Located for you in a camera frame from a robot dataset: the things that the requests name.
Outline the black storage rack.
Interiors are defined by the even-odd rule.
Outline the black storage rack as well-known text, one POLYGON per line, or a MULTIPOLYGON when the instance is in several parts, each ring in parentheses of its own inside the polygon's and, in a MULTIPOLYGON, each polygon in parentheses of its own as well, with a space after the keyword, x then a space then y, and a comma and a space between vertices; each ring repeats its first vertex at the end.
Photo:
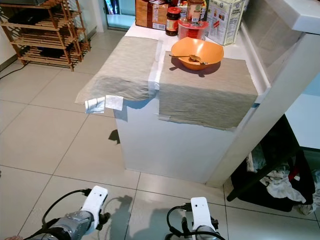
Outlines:
POLYGON ((312 169, 306 149, 298 143, 286 116, 282 116, 267 132, 230 177, 233 190, 226 200, 235 199, 272 210, 291 212, 294 208, 302 215, 310 215, 320 208, 320 169, 312 169), (272 170, 287 169, 293 188, 306 203, 287 198, 274 198, 259 181, 272 170))

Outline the red instant noodle cup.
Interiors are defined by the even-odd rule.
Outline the red instant noodle cup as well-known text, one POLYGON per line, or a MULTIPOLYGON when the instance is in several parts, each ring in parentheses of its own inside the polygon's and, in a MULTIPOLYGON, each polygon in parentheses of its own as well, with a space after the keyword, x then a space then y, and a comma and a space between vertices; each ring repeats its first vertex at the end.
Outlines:
POLYGON ((186 19, 178 19, 178 38, 192 38, 200 39, 201 41, 206 40, 206 31, 209 27, 209 23, 206 21, 198 21, 192 23, 186 19))

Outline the wooden slatted rack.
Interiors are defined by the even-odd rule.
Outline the wooden slatted rack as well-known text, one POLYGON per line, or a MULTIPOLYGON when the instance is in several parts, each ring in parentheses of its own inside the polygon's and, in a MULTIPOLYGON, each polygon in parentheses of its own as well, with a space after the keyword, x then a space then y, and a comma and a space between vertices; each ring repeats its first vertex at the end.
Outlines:
POLYGON ((0 0, 0 25, 24 65, 73 71, 91 49, 78 0, 0 0))

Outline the orange bowl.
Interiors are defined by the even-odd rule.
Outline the orange bowl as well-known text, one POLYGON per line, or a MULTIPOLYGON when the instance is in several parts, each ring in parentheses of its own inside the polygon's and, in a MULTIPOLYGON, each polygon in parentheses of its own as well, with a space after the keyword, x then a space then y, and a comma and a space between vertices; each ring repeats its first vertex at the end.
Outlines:
POLYGON ((185 68, 199 71, 219 64, 224 58, 224 48, 221 45, 202 39, 182 38, 172 46, 170 54, 177 56, 196 55, 197 57, 201 57, 207 64, 201 65, 199 62, 190 61, 188 57, 174 57, 178 59, 185 68))

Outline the jar with brown lid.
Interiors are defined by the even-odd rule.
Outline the jar with brown lid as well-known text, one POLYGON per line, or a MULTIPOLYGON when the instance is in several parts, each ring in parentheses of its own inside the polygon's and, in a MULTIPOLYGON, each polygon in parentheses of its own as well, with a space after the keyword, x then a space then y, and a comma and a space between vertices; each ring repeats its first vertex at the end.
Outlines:
POLYGON ((187 0, 186 18, 192 25, 202 20, 205 4, 205 0, 187 0))

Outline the glass door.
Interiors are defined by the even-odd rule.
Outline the glass door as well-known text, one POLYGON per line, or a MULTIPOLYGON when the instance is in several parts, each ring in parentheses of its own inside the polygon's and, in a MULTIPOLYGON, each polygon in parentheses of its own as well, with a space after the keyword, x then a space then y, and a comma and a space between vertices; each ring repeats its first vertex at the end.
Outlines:
POLYGON ((107 27, 129 29, 135 23, 135 0, 103 0, 107 27))

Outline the white printed carton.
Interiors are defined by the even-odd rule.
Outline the white printed carton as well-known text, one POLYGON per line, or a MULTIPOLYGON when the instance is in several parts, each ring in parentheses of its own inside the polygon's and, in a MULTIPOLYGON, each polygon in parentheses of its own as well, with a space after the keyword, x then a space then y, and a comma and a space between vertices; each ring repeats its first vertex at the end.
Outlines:
POLYGON ((248 0, 209 0, 206 7, 206 37, 222 45, 232 45, 240 29, 248 0))

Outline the white crumpled cloth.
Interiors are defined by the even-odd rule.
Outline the white crumpled cloth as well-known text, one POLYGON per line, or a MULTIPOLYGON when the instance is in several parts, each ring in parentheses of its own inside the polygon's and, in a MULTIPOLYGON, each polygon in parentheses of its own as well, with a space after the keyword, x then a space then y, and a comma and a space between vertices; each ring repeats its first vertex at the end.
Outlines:
POLYGON ((294 202, 306 203, 305 197, 296 190, 290 181, 290 170, 275 169, 270 171, 259 182, 265 185, 270 196, 276 199, 289 199, 294 202))

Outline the white fabric label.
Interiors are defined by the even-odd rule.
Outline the white fabric label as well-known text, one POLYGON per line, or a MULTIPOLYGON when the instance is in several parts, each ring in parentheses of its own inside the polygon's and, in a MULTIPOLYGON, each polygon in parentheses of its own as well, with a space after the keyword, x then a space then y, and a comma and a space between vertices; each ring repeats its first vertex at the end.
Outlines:
POLYGON ((84 101, 86 114, 103 114, 105 112, 105 96, 84 101))
POLYGON ((108 94, 104 98, 103 105, 105 108, 121 111, 124 106, 124 98, 123 96, 108 94))

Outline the metal spoon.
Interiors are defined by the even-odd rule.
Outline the metal spoon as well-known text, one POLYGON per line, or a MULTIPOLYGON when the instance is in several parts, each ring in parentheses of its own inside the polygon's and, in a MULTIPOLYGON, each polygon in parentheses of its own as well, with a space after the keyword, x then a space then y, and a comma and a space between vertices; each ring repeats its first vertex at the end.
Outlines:
POLYGON ((201 61, 200 57, 198 57, 197 55, 193 55, 193 54, 190 54, 190 55, 169 54, 169 56, 172 57, 172 58, 189 58, 190 62, 200 62, 201 61))

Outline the dark jar with red lid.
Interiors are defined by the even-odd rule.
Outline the dark jar with red lid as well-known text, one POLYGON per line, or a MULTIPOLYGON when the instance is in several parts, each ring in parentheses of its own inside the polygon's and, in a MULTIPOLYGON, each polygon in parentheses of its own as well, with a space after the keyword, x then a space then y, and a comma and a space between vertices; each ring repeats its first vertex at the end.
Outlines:
POLYGON ((166 11, 166 30, 167 36, 177 36, 179 30, 178 20, 181 18, 180 7, 172 6, 166 11))

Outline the brown food box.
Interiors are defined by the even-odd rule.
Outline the brown food box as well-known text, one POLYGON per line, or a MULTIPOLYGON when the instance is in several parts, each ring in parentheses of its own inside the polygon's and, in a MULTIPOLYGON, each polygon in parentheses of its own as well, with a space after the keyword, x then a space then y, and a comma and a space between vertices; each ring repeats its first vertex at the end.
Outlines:
POLYGON ((170 0, 135 0, 135 25, 166 30, 170 0))

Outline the grey linen placemat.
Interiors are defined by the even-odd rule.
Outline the grey linen placemat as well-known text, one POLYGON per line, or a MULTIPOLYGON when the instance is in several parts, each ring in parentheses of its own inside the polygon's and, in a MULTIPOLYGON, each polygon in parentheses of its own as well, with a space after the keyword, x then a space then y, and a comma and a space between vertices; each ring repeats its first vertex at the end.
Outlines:
POLYGON ((75 103, 116 96, 143 101, 151 96, 150 77, 158 61, 162 41, 124 36, 110 53, 98 73, 78 92, 75 103))
POLYGON ((237 128, 258 98, 243 59, 190 70, 166 51, 158 84, 158 119, 217 130, 237 128))

